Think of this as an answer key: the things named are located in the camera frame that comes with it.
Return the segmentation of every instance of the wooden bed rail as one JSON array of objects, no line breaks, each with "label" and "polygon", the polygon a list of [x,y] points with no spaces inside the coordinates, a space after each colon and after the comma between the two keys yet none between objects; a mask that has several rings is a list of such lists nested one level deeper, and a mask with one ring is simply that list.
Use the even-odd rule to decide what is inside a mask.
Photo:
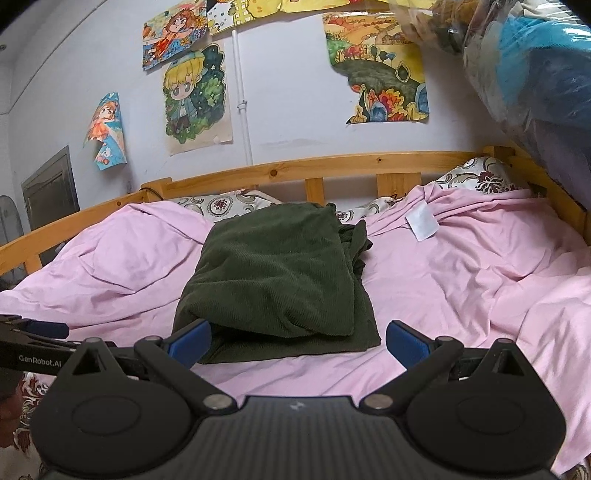
[{"label": "wooden bed rail", "polygon": [[108,202],[95,205],[74,213],[49,225],[33,230],[0,247],[0,275],[20,264],[25,264],[27,273],[41,269],[39,254],[78,235],[82,230],[103,221],[128,203],[143,203],[147,200],[145,191],[131,193]]},{"label": "wooden bed rail", "polygon": [[378,196],[401,197],[421,184],[421,174],[443,174],[479,155],[489,155],[505,161],[526,181],[540,186],[558,216],[590,243],[591,221],[585,210],[550,180],[533,160],[516,157],[513,148],[485,147],[483,153],[426,151],[353,154],[261,164],[177,181],[171,178],[151,181],[142,185],[141,188],[145,190],[75,213],[0,247],[0,275],[22,263],[25,264],[27,273],[39,270],[40,253],[76,236],[128,203],[155,202],[160,197],[167,200],[304,180],[307,200],[324,205],[325,178],[363,175],[376,175]]}]

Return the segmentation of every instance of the plastic bag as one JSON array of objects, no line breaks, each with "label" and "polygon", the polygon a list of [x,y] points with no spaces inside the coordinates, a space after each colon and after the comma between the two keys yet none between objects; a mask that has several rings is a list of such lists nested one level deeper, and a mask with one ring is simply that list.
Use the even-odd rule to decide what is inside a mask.
[{"label": "plastic bag", "polygon": [[391,0],[405,34],[461,53],[494,120],[591,210],[591,29],[558,0],[414,1]]}]

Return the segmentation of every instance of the green corduroy fabric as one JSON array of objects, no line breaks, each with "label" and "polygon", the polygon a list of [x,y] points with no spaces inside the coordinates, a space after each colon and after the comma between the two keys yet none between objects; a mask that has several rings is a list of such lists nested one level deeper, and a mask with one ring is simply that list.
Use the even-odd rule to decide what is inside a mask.
[{"label": "green corduroy fabric", "polygon": [[203,318],[212,345],[200,363],[360,352],[380,344],[361,284],[366,225],[335,206],[284,203],[218,222],[185,286],[173,332]]}]

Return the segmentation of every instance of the girl drawing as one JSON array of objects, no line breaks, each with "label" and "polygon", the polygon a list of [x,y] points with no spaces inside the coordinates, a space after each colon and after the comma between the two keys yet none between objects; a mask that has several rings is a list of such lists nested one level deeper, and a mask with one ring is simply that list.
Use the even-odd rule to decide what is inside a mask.
[{"label": "girl drawing", "polygon": [[110,93],[101,100],[88,128],[86,141],[88,140],[103,142],[96,156],[96,163],[101,170],[126,163],[119,96],[116,93]]},{"label": "girl drawing", "polygon": [[164,90],[172,99],[172,102],[167,104],[168,129],[174,135],[188,131],[191,121],[197,117],[197,108],[191,101],[191,94],[207,72],[203,66],[204,62],[203,53],[191,52],[172,62],[164,76]]},{"label": "girl drawing", "polygon": [[88,140],[104,141],[109,136],[109,127],[105,122],[112,122],[115,120],[115,112],[117,111],[117,104],[109,100],[98,108],[92,118],[90,129],[88,130]]},{"label": "girl drawing", "polygon": [[205,20],[202,19],[199,21],[199,17],[195,15],[193,10],[188,8],[182,9],[170,18],[166,26],[162,29],[161,37],[151,38],[144,42],[145,46],[152,45],[148,49],[151,56],[150,60],[159,63],[165,60],[164,54],[167,51],[170,51],[172,55],[184,50],[181,40],[191,35],[195,28],[201,28],[204,24]]}]

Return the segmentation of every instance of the metal screw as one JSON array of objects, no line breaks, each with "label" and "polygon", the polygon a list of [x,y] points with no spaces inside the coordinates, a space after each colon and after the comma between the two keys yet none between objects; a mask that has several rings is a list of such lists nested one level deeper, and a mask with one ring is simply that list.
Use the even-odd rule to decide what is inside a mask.
[{"label": "metal screw", "polygon": [[369,408],[373,410],[384,410],[394,403],[394,400],[387,395],[381,393],[374,393],[365,397],[363,401]]},{"label": "metal screw", "polygon": [[203,404],[210,410],[224,410],[232,406],[233,400],[224,394],[213,394],[205,397]]}]

